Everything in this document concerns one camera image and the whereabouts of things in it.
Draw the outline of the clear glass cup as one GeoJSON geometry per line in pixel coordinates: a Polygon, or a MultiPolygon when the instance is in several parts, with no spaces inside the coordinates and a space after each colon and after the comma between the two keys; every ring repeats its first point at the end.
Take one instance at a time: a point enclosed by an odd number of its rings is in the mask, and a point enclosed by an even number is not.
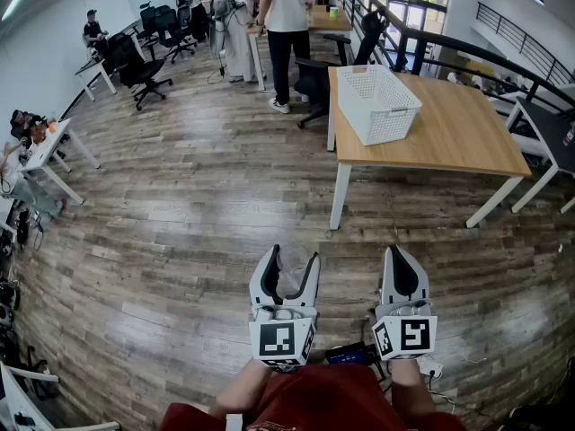
{"type": "Polygon", "coordinates": [[[304,281],[309,259],[309,251],[299,243],[287,242],[280,245],[277,256],[279,268],[277,293],[279,297],[285,298],[299,291],[304,281]]]}

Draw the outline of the white desk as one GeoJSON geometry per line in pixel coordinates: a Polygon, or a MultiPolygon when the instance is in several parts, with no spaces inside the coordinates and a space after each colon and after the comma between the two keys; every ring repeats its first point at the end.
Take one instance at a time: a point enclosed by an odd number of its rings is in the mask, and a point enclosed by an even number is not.
{"type": "Polygon", "coordinates": [[[30,173],[37,170],[43,170],[44,173],[53,180],[65,193],[74,200],[78,205],[84,203],[84,199],[73,191],[50,167],[49,158],[54,157],[57,162],[65,169],[67,173],[71,172],[68,165],[56,155],[56,148],[64,134],[68,134],[73,144],[84,155],[86,160],[96,169],[101,167],[101,164],[95,159],[91,151],[80,140],[77,133],[70,128],[71,119],[55,122],[49,125],[49,130],[43,142],[36,145],[32,149],[31,156],[28,162],[23,165],[19,172],[30,173]]]}
{"type": "Polygon", "coordinates": [[[78,79],[84,92],[91,101],[95,101],[95,97],[93,96],[90,84],[98,75],[103,78],[112,94],[117,93],[116,87],[112,83],[111,76],[103,66],[103,61],[96,61],[93,59],[75,72],[75,77],[78,79]]]}

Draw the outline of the person's left forearm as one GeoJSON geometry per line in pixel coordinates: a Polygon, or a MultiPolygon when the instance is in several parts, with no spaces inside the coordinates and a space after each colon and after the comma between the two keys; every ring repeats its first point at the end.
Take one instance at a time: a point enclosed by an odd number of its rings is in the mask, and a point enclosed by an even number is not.
{"type": "Polygon", "coordinates": [[[225,419],[227,415],[249,414],[258,406],[273,373],[270,366],[251,359],[216,397],[208,414],[219,419],[225,419]]]}

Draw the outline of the thin black balcony railing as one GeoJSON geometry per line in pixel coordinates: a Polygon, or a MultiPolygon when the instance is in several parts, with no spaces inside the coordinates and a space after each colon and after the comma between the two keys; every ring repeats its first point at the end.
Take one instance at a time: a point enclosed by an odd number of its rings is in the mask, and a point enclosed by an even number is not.
{"type": "Polygon", "coordinates": [[[520,56],[531,62],[547,82],[554,85],[575,83],[575,75],[572,71],[541,43],[502,14],[479,2],[476,20],[505,40],[520,56]]]}

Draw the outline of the white plastic basket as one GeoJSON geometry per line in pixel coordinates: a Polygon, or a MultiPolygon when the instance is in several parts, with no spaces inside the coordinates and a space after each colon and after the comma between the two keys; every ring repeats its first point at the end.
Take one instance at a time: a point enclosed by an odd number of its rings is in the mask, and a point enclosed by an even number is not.
{"type": "Polygon", "coordinates": [[[420,112],[419,99],[384,66],[337,69],[338,105],[362,145],[407,137],[420,112]]]}

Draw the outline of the black office chair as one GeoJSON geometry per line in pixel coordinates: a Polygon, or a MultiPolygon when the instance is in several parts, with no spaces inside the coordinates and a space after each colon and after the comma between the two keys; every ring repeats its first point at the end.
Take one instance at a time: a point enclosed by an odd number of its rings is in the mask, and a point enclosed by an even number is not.
{"type": "MultiPolygon", "coordinates": [[[[362,18],[361,29],[364,32],[364,39],[360,43],[358,54],[352,63],[353,66],[367,65],[369,63],[369,58],[373,54],[381,34],[388,25],[389,21],[384,16],[383,10],[367,13],[362,18]]],[[[307,96],[312,105],[319,107],[318,110],[297,122],[297,126],[300,129],[305,127],[305,123],[326,116],[329,112],[331,87],[328,68],[330,66],[349,65],[345,48],[351,43],[351,40],[336,34],[325,34],[323,38],[336,42],[341,63],[337,65],[326,61],[316,61],[302,57],[296,58],[296,64],[303,68],[303,72],[295,84],[295,91],[307,96]]]]}
{"type": "Polygon", "coordinates": [[[169,52],[164,58],[170,58],[172,64],[175,58],[180,55],[183,57],[184,52],[195,54],[194,47],[196,43],[186,41],[186,34],[181,28],[176,12],[173,9],[160,13],[155,17],[155,28],[158,35],[158,41],[161,46],[168,48],[169,52]]]}
{"type": "Polygon", "coordinates": [[[172,86],[172,78],[155,80],[155,75],[164,67],[163,59],[144,60],[138,53],[133,39],[124,32],[111,36],[108,48],[111,63],[119,73],[119,80],[133,92],[133,100],[138,111],[142,110],[141,103],[150,93],[157,95],[161,100],[166,99],[166,95],[158,88],[164,84],[172,86]]]}
{"type": "Polygon", "coordinates": [[[143,42],[144,48],[148,48],[150,56],[155,60],[155,45],[159,42],[157,30],[155,27],[156,10],[148,1],[140,5],[140,20],[142,23],[142,31],[137,34],[137,40],[143,42]]]}

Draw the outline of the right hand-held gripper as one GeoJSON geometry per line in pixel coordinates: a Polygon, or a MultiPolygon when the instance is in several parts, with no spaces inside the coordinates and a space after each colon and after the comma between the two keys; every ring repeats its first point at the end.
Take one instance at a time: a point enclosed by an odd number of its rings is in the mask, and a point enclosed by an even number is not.
{"type": "Polygon", "coordinates": [[[381,304],[376,307],[372,326],[383,361],[414,359],[434,352],[438,317],[431,314],[430,301],[418,301],[428,296],[429,278],[421,264],[399,246],[388,247],[381,304]]]}

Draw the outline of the white table frame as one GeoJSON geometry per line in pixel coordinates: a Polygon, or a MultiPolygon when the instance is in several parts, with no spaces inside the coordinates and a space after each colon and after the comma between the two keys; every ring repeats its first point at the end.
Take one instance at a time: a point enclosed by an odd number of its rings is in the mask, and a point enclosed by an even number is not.
{"type": "Polygon", "coordinates": [[[0,374],[4,386],[4,404],[8,421],[14,431],[119,431],[120,424],[113,421],[86,427],[56,428],[32,402],[16,380],[16,376],[30,380],[58,383],[54,374],[42,374],[7,366],[0,362],[0,374]]]}

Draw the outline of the black top table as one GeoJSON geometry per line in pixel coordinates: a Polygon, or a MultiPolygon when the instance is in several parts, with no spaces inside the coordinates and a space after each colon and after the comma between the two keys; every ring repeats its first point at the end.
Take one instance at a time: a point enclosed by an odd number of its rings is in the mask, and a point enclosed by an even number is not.
{"type": "Polygon", "coordinates": [[[524,207],[557,172],[570,174],[575,179],[575,128],[550,111],[518,98],[510,112],[505,126],[511,132],[511,126],[520,115],[525,117],[543,145],[544,156],[551,166],[533,187],[511,208],[516,214],[524,207]]]}

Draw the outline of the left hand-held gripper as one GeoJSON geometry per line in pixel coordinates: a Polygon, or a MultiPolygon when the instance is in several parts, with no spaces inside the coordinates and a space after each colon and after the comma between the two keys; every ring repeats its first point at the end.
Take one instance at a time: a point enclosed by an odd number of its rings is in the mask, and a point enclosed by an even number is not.
{"type": "Polygon", "coordinates": [[[282,299],[277,293],[279,251],[279,245],[273,245],[253,271],[249,289],[254,306],[249,331],[252,358],[278,372],[287,372],[309,360],[317,332],[318,311],[314,303],[321,260],[315,252],[307,262],[300,287],[282,299]]]}

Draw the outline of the person's right forearm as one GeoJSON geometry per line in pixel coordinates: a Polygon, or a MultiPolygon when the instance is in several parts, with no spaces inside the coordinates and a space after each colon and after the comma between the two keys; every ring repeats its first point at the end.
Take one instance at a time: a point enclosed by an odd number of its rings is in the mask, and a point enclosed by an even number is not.
{"type": "Polygon", "coordinates": [[[390,362],[392,404],[404,421],[424,418],[436,412],[435,403],[415,359],[390,362]]]}

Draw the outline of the thick black stair railing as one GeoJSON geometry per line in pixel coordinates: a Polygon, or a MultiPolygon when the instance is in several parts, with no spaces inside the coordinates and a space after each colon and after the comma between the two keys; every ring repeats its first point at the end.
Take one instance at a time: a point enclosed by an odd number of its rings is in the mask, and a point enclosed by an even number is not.
{"type": "Polygon", "coordinates": [[[418,75],[424,66],[436,66],[440,69],[450,69],[454,72],[478,75],[509,88],[512,92],[540,106],[546,106],[551,112],[568,121],[575,121],[575,98],[543,77],[530,72],[524,67],[511,62],[503,56],[491,53],[485,48],[457,40],[445,35],[408,27],[386,4],[380,0],[339,0],[343,10],[351,21],[352,28],[361,39],[367,31],[360,27],[362,19],[369,13],[376,13],[384,24],[382,35],[376,45],[374,55],[377,63],[390,67],[395,72],[418,75]],[[446,60],[439,55],[432,55],[434,48],[449,49],[455,53],[463,53],[481,61],[480,66],[491,63],[522,76],[531,84],[526,87],[514,85],[494,74],[482,71],[481,67],[463,66],[460,61],[446,60]]]}

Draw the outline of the square wooden table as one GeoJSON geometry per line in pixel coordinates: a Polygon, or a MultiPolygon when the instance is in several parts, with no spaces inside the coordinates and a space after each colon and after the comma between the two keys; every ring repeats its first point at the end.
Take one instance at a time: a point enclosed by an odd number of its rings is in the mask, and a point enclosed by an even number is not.
{"type": "Polygon", "coordinates": [[[502,119],[478,90],[431,78],[400,74],[422,107],[406,138],[364,146],[338,104],[340,82],[329,70],[331,98],[328,148],[338,170],[329,226],[340,226],[350,173],[355,166],[495,174],[506,181],[466,222],[473,228],[532,173],[502,119]]]}

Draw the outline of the white power adapter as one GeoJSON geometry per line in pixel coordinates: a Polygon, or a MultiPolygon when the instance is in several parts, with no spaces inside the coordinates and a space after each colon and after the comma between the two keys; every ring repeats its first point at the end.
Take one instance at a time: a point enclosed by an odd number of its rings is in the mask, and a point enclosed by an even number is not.
{"type": "Polygon", "coordinates": [[[420,372],[431,378],[440,378],[443,365],[437,362],[431,355],[421,356],[417,359],[420,372]]]}

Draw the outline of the person's red shirt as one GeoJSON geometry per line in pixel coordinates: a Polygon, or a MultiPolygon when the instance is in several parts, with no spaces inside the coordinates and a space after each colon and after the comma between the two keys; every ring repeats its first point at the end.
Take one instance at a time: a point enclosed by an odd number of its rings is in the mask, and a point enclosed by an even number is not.
{"type": "Polygon", "coordinates": [[[373,370],[358,364],[308,365],[274,372],[249,414],[212,417],[171,404],[159,431],[466,431],[449,413],[404,421],[385,397],[373,370]]]}

